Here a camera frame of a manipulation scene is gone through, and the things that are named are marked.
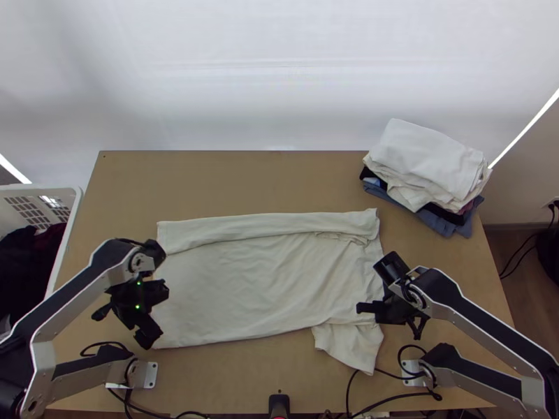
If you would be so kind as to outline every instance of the white backdrop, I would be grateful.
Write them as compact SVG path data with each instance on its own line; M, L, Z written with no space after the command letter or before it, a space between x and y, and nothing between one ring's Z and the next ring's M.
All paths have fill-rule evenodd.
M0 152L368 149L391 117L491 160L559 87L556 1L3 0Z

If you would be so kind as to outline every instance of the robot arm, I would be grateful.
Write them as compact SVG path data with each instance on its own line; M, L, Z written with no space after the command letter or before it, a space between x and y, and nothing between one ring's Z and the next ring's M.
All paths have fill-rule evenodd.
M385 298L359 303L358 311L376 313L379 323L407 323L416 339L429 318L451 321L521 375L495 371L462 358L452 345L438 344L421 359L408 361L424 373L408 385L457 386L519 418L559 418L559 365L548 351L464 297L458 284L437 269L410 270L391 252L375 270L384 282Z
M165 260L154 240L105 241L89 265L21 318L0 341L0 418L38 418L45 407L64 397L103 383L126 388L151 388L157 364L140 362L124 347L102 344L96 355L57 365L52 340L102 293L110 303L92 318L112 310L149 348L162 334L149 313L168 298L164 280L144 282Z

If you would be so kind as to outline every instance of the stack of folded clothes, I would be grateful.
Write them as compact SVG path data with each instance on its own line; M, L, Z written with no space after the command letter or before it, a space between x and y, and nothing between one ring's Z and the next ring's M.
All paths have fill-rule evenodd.
M491 174L482 152L391 119L363 162L365 191L409 209L445 237L471 237L472 216Z

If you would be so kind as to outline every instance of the black cable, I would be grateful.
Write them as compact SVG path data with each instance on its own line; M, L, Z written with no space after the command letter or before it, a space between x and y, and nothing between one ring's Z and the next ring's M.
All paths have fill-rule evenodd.
M118 347L120 347L121 349L130 352L128 350L128 348L123 345L122 343L118 342L118 341L102 341L102 342L96 342L94 344L88 345L85 348L82 349L82 351L80 352L80 356L83 358L87 358L90 356L95 356L95 354L92 353L85 353L87 350L91 349L91 348L95 348L97 346L102 346L102 345L116 345ZM128 385L129 381L128 381L128 370L130 369L130 367L132 366L132 364L137 361L137 358L132 358L130 360L130 362L128 363L128 365L126 366L126 369L124 370L124 380L125 383ZM162 415L158 415L157 413L153 413L150 411L147 411L145 409L142 409L141 407L136 406L134 403L132 403L131 401L131 397L132 397L132 388L127 388L126 389L126 393L124 398L120 397L112 388L108 388L107 390L109 390L109 393L112 394L113 396L115 396L118 400L120 400L123 405L124 405L124 414L126 415L127 419L133 419L131 413L130 413L130 409L134 409L135 411L138 411L140 413L144 413L145 415L148 416L152 416L153 418L158 418L158 419L169 419L169 416L162 416ZM204 419L209 419L209 416L204 415L203 413L197 412L197 411L185 411L180 413L175 419L180 418L181 416L185 416L185 415L198 415L201 418Z
M484 415L484 412L482 412L481 409L476 408L476 412L479 413L481 419L487 419L487 416Z
M400 367L402 368L402 370L404 372L406 372L410 375L410 377L396 376L394 374L390 374L390 373L388 373L386 371L383 371L382 369L378 369L378 368L375 368L375 371L381 372L382 374L386 374L387 376L391 376L391 377L397 378L399 380L413 379L413 378L417 378L417 377L420 377L420 376L424 376L425 375L424 372L420 372L420 373L415 372L414 373L414 372L408 371L404 368L404 365L402 364L402 353L408 348L419 349L421 352L423 352L424 355L427 353L427 351L425 349L421 348L420 346L413 345L413 344L404 345L398 351L398 364L400 365ZM403 398L406 398L406 397L431 396L431 397L433 397L433 399L437 400L438 402L442 400L441 395L437 394L436 392L434 392L432 390L427 389L427 392L405 393L405 394L402 394L402 395L396 395L396 396L388 397L384 400L381 400L380 402L376 402L374 404L371 404L370 406L365 407L364 409L361 409L358 413L355 413L354 415L350 415L350 413L349 413L349 389L351 388L351 383L353 382L353 380L355 378L355 375L357 375L358 372L359 372L359 370L356 369L354 371L354 373L351 375L351 377L349 378L349 381L347 382L347 388L345 390L345 412L346 412L346 415L347 415L347 419L355 418L356 416L359 416L362 413L373 410L375 407L378 407L381 404L391 402L392 400L403 399Z
M207 418L206 415L204 415L203 413L197 412L197 411L185 411L185 412L182 412L182 413L179 413L178 415L176 415L175 419L178 419L181 416L186 416L186 415L196 415L196 416L200 416L202 418Z
M124 404L124 412L125 412L125 413L126 413L126 408L127 408L127 407L130 407L131 409L134 409L135 411L138 411L138 412L140 412L140 413L144 413L145 415L148 415L148 416L152 416L153 418L159 418L159 419L172 419L170 416L158 415L157 413L153 413L153 412L147 411L147 410L145 410L145 409L142 409L142 408L139 407L139 406L136 406L134 403L132 403L132 402L130 401L130 397L129 397L129 400L126 401L126 398L120 397L120 396L119 396L113 389L111 389L111 388L108 388L107 390L109 390L110 394L112 394L113 396L115 396L118 400L120 400L120 401ZM209 418L209 416L204 415L203 413L200 413L200 412L197 412L197 411L185 411L185 412L182 412L182 413L180 413L179 415L177 415L176 418L180 418L180 416L184 416L184 415L187 415L187 414L189 414L189 415L191 415L191 414L192 414L192 415L198 415L198 416L200 416L201 418L204 418L204 419L208 419L208 418Z
M518 260L518 262L516 262L516 265L512 268L512 271L509 272L508 274L504 275L503 277L500 277L501 279L505 279L506 277L512 275L514 273L514 271L516 270L516 268L519 267L520 263L522 262L522 260L526 257L526 255L528 255L532 250L534 250L536 248L536 246L532 246L530 247L527 251L524 252L524 254L520 257L520 259Z
M423 352L424 355L427 355L427 351L426 351L425 349L421 348L420 346L413 345L413 344L412 344L412 345L404 345L404 346L402 346L402 347L400 348L400 350L398 351L398 365L400 365L400 368L401 368L406 374L409 374L410 376L412 376L412 377L414 377L414 378L424 376L424 375L425 375L424 372L419 372L419 373L417 373L417 372L411 372L411 371L409 371L408 369L406 369L406 368L404 367L404 364L402 363L402 353L403 353L406 349L408 349L408 348L419 349L421 352Z
M349 416L349 419L353 419L356 418L357 416L371 411L374 408L377 408L378 406L388 403L388 402L392 402L393 400L398 400L398 399L404 399L406 397L418 397L418 396L431 396L433 397L433 399L437 400L438 402L440 402L442 400L442 396L440 394L437 394L436 392L432 391L432 390L427 390L426 392L420 392L420 393L404 393L403 395L396 395L396 396L392 396L392 397L387 397L384 400L381 400L380 402L376 402L373 403L367 407L365 407L364 409L361 409L359 412L355 413L354 415Z
M349 381L347 382L347 387L345 389L345 417L346 419L349 419L349 389L351 387L351 382L354 380L355 376L357 375L357 373L359 372L358 369L356 369L354 371L354 373L351 375L351 378L349 379Z
M552 213L552 215L551 215L551 222L549 223L549 225L548 225L547 228L546 228L546 230L549 230L549 229L551 228L551 226L553 225L553 222L555 221L555 205L554 205L554 204L549 204L547 207L551 210L551 213ZM537 236L537 235L540 234L540 233L541 233L541 232L539 231L539 232L537 232L537 233L531 234L531 235L528 236L528 238L527 238L526 240L524 240L524 243L522 243L522 244L520 245L520 247L517 248L517 250L512 254L512 256L511 256L511 257L509 258L509 260L507 261L507 264L504 266L504 268L502 268L501 272L499 273L499 278L501 278L502 275L507 271L507 268L509 267L509 265L510 265L511 262L513 261L514 256L516 256L516 255L519 253L519 251L522 250L522 248L526 245L526 243L528 243L528 241L529 241L532 237L535 237L535 236Z
M81 356L82 358L87 358L87 357L89 357L89 356L95 356L94 353L85 353L85 351L87 351L87 350L89 350L89 349L91 349L91 348L96 348L97 346L102 346L102 345L116 345L116 346L118 346L119 348L121 348L122 350L124 350L124 351L126 351L126 352L130 352L130 351L128 350L128 348L127 348L125 345L121 344L120 342L117 342L117 341L104 341L104 342L96 342L96 343L94 343L94 344L91 344L91 345L89 345L89 346L86 346L86 347L83 348L82 351L80 352L80 356Z

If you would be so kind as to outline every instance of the folded blue clothing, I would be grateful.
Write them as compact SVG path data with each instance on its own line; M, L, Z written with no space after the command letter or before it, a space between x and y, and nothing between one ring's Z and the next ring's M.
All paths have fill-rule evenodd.
M381 186L381 182L378 177L365 177L363 178L363 181L369 184L374 184L375 186Z
M397 205L398 207L405 208L398 201L392 199L383 188L377 186L376 184L368 182L366 178L363 179L363 189L365 189L365 192L370 193L371 195L384 199L385 201ZM477 196L474 198L473 208L470 211L466 211L464 213L466 222L463 226L452 224L451 222L439 217L436 214L433 214L431 211L428 211L426 209L420 209L414 214L417 215L419 219L422 220L422 222L424 222L428 227L432 228L434 231L442 236L451 237L456 232L459 235L462 235L469 239L472 236L472 217L475 214L476 208L483 201L483 196Z

